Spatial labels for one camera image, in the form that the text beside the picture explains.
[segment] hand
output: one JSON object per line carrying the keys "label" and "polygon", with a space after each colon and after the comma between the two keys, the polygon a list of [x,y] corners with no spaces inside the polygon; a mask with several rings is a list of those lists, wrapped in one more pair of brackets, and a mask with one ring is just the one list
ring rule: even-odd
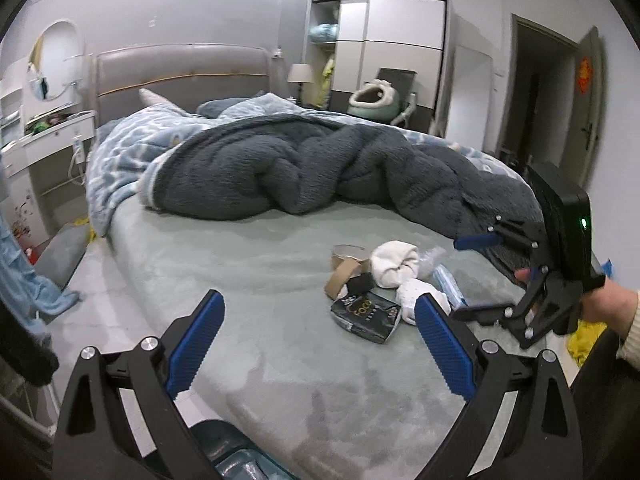
{"label": "hand", "polygon": [[[516,270],[516,279],[528,282],[529,269]],[[629,334],[638,310],[638,293],[605,280],[604,286],[585,294],[580,300],[582,319],[591,323],[609,325],[621,338]]]}

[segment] sleeve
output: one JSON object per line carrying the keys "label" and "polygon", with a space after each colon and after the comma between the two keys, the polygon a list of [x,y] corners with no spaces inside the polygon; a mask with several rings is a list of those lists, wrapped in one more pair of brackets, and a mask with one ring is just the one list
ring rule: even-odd
{"label": "sleeve", "polygon": [[636,370],[640,370],[640,304],[636,310],[634,322],[631,324],[631,330],[616,356],[618,359],[624,359]]}

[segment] floor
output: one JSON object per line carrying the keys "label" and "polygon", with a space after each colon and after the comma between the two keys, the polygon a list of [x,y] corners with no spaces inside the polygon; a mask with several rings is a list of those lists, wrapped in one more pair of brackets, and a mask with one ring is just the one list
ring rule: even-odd
{"label": "floor", "polygon": [[[105,240],[89,244],[69,288],[78,290],[82,301],[49,325],[53,350],[60,360],[60,368],[53,377],[60,398],[85,346],[95,346],[102,353],[117,352],[129,350],[146,336],[155,335],[139,313]],[[133,392],[124,390],[123,401],[140,452],[146,455],[156,446]],[[193,390],[178,395],[176,406],[189,427],[201,420],[219,418]]]}

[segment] red object on floor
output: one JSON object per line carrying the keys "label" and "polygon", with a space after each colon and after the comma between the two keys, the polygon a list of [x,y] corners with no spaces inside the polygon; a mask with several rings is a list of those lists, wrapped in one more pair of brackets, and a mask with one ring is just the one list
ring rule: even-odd
{"label": "red object on floor", "polygon": [[24,254],[26,254],[27,260],[31,265],[35,265],[35,263],[38,261],[38,253],[33,247],[27,247],[24,250]]}

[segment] wardrobe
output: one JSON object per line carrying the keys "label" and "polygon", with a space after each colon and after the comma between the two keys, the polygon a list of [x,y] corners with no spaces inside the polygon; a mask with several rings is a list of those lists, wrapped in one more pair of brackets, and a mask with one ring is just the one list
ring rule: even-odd
{"label": "wardrobe", "polygon": [[[453,47],[448,0],[309,0],[304,59],[319,91],[322,70],[333,56],[328,110],[346,112],[349,97],[376,78],[381,68],[416,72],[412,89],[418,108],[411,129],[439,135],[445,131]],[[337,23],[335,42],[314,43],[309,30]]]}

